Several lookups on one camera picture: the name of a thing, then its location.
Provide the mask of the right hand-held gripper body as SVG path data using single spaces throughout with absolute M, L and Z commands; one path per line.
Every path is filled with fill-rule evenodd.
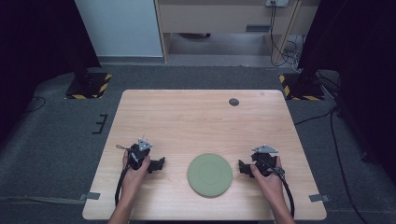
M 259 169 L 263 176 L 276 174 L 279 176 L 284 175 L 284 170 L 276 165 L 276 156 L 271 156 L 271 153 L 277 153 L 278 150 L 267 145 L 261 147 L 254 147 L 251 159 Z

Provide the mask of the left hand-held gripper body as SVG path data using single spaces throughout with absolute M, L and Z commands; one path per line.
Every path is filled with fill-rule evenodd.
M 128 149 L 128 164 L 134 169 L 138 170 L 143 163 L 143 160 L 150 153 L 152 144 L 143 139 L 138 139 L 136 144 L 133 144 Z

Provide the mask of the green round plate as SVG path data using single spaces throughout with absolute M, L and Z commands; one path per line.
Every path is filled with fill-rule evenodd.
M 197 156 L 187 172 L 191 188 L 206 198 L 219 197 L 225 193 L 233 181 L 231 165 L 220 155 L 205 153 Z

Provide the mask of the person's left hand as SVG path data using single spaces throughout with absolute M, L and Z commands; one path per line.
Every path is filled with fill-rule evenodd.
M 150 156 L 147 156 L 138 170 L 129 168 L 121 184 L 120 199 L 132 201 L 139 191 L 150 165 Z

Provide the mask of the person's right hand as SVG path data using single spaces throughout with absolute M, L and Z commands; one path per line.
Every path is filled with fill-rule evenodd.
M 281 204 L 285 202 L 283 185 L 277 175 L 270 174 L 268 176 L 263 176 L 256 165 L 251 165 L 250 170 L 258 182 L 264 198 L 269 204 Z

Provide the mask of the wooden table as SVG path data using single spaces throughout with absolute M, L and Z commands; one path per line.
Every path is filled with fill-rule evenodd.
M 238 106 L 229 104 L 231 98 Z M 134 201 L 134 220 L 270 220 L 273 215 L 257 182 L 238 169 L 252 149 L 278 150 L 295 202 L 298 220 L 322 220 L 323 203 L 309 196 L 318 188 L 281 91 L 278 90 L 128 90 L 123 93 L 82 215 L 105 220 L 114 210 L 114 194 L 123 150 L 137 139 L 152 144 L 163 169 L 147 175 Z M 233 182 L 215 198 L 197 194 L 189 185 L 191 161 L 215 153 L 232 167 Z

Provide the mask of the grey tape piece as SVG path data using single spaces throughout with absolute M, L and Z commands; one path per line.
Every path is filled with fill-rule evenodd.
M 331 200 L 330 196 L 327 194 L 312 194 L 309 196 L 312 203 L 314 202 L 329 202 Z
M 100 193 L 98 192 L 87 192 L 87 193 L 81 193 L 78 196 L 79 201 L 86 201 L 86 200 L 98 200 L 100 197 Z

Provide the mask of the black stand base hazard striped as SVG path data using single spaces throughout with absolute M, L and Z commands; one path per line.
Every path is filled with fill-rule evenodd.
M 317 76 L 285 73 L 279 77 L 287 100 L 316 101 L 324 98 L 324 92 Z
M 66 99 L 101 98 L 107 88 L 111 75 L 108 73 L 88 73 L 75 77 L 65 93 Z

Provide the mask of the black curtain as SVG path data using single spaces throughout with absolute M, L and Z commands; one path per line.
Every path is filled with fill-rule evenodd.
M 75 0 L 0 0 L 0 143 L 38 84 L 99 65 Z
M 396 186 L 396 0 L 320 0 L 299 66 L 340 75 L 337 103 Z

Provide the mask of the light wooden cabinet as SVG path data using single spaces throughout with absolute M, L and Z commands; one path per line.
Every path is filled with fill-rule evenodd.
M 267 7 L 266 0 L 154 0 L 163 57 L 173 34 L 248 34 L 248 24 L 271 25 L 263 33 L 278 63 L 292 35 L 307 35 L 321 0 L 289 0 Z

